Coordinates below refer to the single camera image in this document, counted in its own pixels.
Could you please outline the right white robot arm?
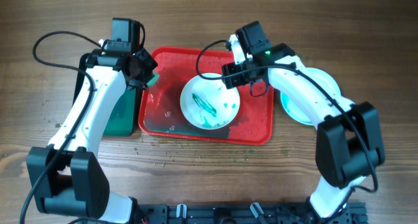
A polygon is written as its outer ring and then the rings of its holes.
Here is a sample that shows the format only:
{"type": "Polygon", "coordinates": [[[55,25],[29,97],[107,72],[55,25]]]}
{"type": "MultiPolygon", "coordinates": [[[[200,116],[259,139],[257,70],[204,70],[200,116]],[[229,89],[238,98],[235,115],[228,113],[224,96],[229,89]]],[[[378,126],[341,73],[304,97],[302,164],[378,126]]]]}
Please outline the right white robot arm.
{"type": "Polygon", "coordinates": [[[384,163],[385,151],[378,113],[369,102],[356,104],[321,84],[288,45],[272,45],[258,21],[237,29],[226,47],[234,57],[222,67],[227,88],[262,80],[288,96],[315,127],[321,179],[309,202],[321,221],[342,212],[367,176],[374,186],[365,191],[378,190],[376,168],[384,163]]]}

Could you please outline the white plate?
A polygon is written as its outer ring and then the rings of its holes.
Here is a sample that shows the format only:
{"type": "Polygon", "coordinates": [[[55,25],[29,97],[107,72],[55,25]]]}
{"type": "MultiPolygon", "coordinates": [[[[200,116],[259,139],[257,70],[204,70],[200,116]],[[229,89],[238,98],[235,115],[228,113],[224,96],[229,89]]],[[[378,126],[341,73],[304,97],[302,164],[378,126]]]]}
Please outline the white plate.
{"type": "MultiPolygon", "coordinates": [[[[334,90],[339,95],[342,94],[339,85],[337,84],[335,79],[330,74],[328,74],[327,72],[325,72],[321,69],[317,69],[317,68],[313,68],[313,67],[307,67],[307,69],[322,84],[326,85],[331,90],[334,90]]],[[[280,93],[280,102],[281,102],[281,105],[282,105],[284,111],[292,119],[294,119],[295,121],[297,121],[301,124],[304,124],[304,125],[310,125],[310,126],[313,125],[311,123],[311,121],[309,120],[309,118],[307,117],[307,115],[305,115],[303,113],[303,111],[292,100],[290,100],[290,98],[286,94],[284,94],[282,92],[280,93]]]]}

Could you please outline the green sponge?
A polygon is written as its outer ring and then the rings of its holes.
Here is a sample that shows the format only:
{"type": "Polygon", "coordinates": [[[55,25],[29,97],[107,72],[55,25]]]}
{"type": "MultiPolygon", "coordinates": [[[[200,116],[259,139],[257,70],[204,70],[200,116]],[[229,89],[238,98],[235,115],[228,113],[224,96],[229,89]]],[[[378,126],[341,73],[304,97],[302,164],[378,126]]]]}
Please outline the green sponge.
{"type": "Polygon", "coordinates": [[[146,86],[148,88],[152,87],[159,79],[159,74],[155,71],[151,73],[149,78],[147,79],[146,86]]]}

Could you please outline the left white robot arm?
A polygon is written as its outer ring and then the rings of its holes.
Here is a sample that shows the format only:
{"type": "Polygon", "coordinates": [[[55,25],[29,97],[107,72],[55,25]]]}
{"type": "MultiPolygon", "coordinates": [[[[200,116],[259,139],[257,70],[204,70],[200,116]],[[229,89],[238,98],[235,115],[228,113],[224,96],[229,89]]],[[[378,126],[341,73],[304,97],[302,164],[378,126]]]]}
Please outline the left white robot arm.
{"type": "Polygon", "coordinates": [[[83,76],[71,111],[45,147],[30,149],[26,165],[31,190],[23,204],[20,223],[29,204],[39,212],[71,216],[75,223],[145,223],[136,199],[117,195],[97,156],[105,127],[120,97],[144,90],[157,80],[157,62],[144,48],[142,23],[114,18],[110,38],[95,45],[80,60],[83,76]]]}

